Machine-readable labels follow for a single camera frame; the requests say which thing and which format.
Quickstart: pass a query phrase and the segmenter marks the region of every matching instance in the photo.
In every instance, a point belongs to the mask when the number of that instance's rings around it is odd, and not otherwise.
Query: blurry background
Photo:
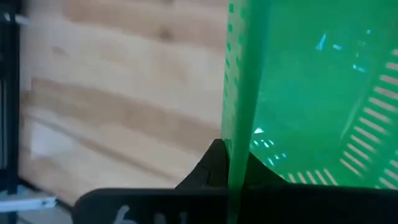
[[[30,0],[21,177],[73,204],[173,188],[219,137],[227,0]]]

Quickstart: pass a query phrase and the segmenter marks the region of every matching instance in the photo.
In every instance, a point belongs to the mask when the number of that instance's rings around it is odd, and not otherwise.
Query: light wood panel
[[[220,134],[226,2],[31,0],[28,13],[21,176],[69,203],[178,184]]]

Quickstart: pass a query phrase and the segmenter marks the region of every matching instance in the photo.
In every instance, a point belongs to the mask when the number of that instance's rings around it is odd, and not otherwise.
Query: wooden wall
[[[72,204],[174,187],[220,134],[227,0],[30,0],[21,176]]]

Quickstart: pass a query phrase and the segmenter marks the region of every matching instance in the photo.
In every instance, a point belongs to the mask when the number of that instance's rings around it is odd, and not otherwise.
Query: wood grain
[[[220,135],[227,2],[31,0],[21,176],[72,204],[174,187]]]

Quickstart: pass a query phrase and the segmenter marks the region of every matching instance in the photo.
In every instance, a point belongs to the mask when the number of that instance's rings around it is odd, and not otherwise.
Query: perforated green plastic
[[[230,0],[229,188],[251,151],[291,183],[398,188],[398,1]]]

